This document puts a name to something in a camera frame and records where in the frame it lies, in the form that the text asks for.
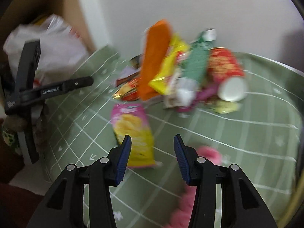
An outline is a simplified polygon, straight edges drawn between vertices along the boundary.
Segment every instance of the white wall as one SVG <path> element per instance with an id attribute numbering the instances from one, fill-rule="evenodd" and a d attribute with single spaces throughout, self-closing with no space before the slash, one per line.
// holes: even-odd
<path id="1" fill-rule="evenodd" d="M 139 54 L 143 30 L 166 18 L 188 42 L 216 28 L 217 46 L 304 70 L 304 25 L 291 0 L 98 1 L 110 41 L 124 57 Z"/>

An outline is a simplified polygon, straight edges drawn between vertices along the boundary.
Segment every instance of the pink fluffy object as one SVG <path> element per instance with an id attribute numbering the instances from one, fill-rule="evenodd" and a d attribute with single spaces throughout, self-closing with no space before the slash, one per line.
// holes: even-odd
<path id="1" fill-rule="evenodd" d="M 202 146 L 196 150 L 199 156 L 203 156 L 206 159 L 210 160 L 213 164 L 220 165 L 222 161 L 221 154 L 209 147 Z M 179 209 L 176 209 L 170 219 L 170 224 L 166 225 L 163 228 L 187 228 L 191 218 L 191 213 L 193 210 L 194 199 L 196 194 L 195 186 L 185 185 L 186 193 L 183 194 L 179 202 Z"/>

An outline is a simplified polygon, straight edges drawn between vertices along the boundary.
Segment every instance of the yellow snack bag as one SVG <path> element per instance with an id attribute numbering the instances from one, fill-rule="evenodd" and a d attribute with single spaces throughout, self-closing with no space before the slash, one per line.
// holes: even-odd
<path id="1" fill-rule="evenodd" d="M 167 53 L 162 61 L 161 70 L 159 73 L 149 82 L 149 86 L 162 95 L 167 95 L 167 85 L 174 73 L 176 57 L 179 52 L 186 52 L 189 50 L 187 45 L 177 33 L 174 33 Z"/>
<path id="2" fill-rule="evenodd" d="M 111 124 L 118 143 L 131 136 L 132 148 L 128 167 L 155 166 L 154 140 L 144 108 L 141 104 L 117 104 L 113 107 Z"/>

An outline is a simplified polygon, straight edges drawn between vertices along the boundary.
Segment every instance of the green tablecloth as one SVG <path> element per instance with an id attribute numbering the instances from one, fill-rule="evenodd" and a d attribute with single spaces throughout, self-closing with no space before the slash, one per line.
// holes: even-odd
<path id="1" fill-rule="evenodd" d="M 259 56 L 236 53 L 246 71 L 250 92 L 239 111 L 219 115 L 203 105 L 184 118 L 158 103 L 146 108 L 155 139 L 157 169 L 128 169 L 118 188 L 111 188 L 118 228 L 165 225 L 184 191 L 173 150 L 179 133 L 195 148 L 209 145 L 236 163 L 254 183 L 276 220 L 289 201 L 302 127 L 304 78 L 285 66 Z M 54 180 L 67 164 L 90 165 L 116 146 L 110 113 L 116 91 L 111 86 L 128 61 L 109 46 L 95 52 L 73 77 L 92 75 L 94 84 L 47 101 L 50 107 L 49 147 L 45 165 Z M 221 191 L 217 191 L 215 227 L 220 226 Z M 88 186 L 84 220 L 89 220 Z"/>

